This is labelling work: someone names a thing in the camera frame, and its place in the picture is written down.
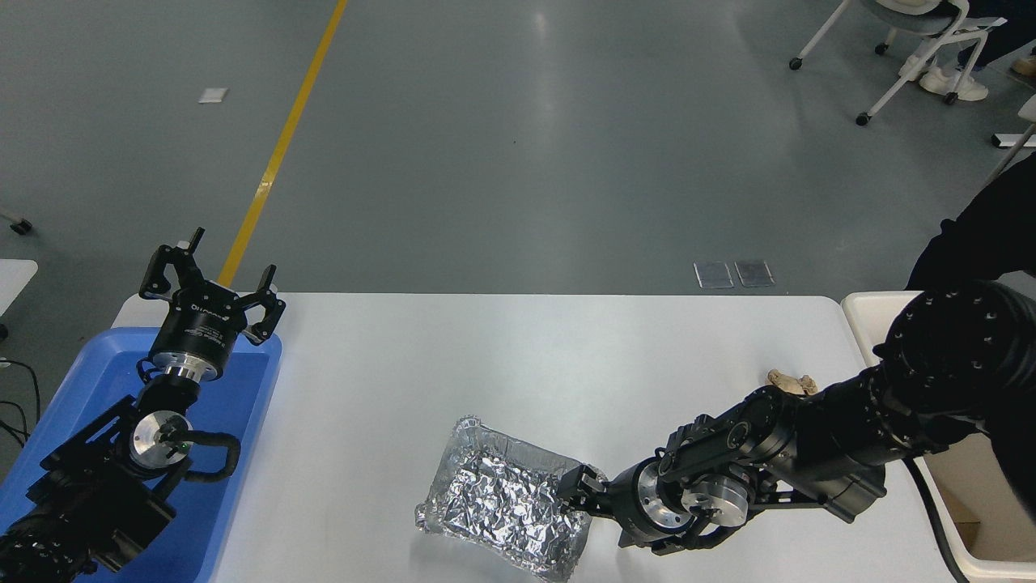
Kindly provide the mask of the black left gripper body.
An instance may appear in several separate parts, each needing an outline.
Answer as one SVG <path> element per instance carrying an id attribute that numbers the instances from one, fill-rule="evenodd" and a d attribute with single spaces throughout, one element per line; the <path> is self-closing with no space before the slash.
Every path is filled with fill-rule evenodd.
<path id="1" fill-rule="evenodd" d="M 244 328 L 244 310 L 235 291 L 215 283 L 184 287 L 169 299 L 166 320 L 149 351 L 149 361 L 170 368 L 200 360 L 204 376 L 222 376 Z"/>

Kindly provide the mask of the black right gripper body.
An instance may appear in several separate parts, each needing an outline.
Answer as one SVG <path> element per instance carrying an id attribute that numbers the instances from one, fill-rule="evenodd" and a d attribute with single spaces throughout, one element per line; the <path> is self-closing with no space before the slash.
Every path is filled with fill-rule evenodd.
<path id="1" fill-rule="evenodd" d="M 618 535 L 620 547 L 651 546 L 651 523 L 638 497 L 639 477 L 651 462 L 652 460 L 637 462 L 608 483 L 607 494 L 612 520 L 622 529 L 622 534 Z"/>

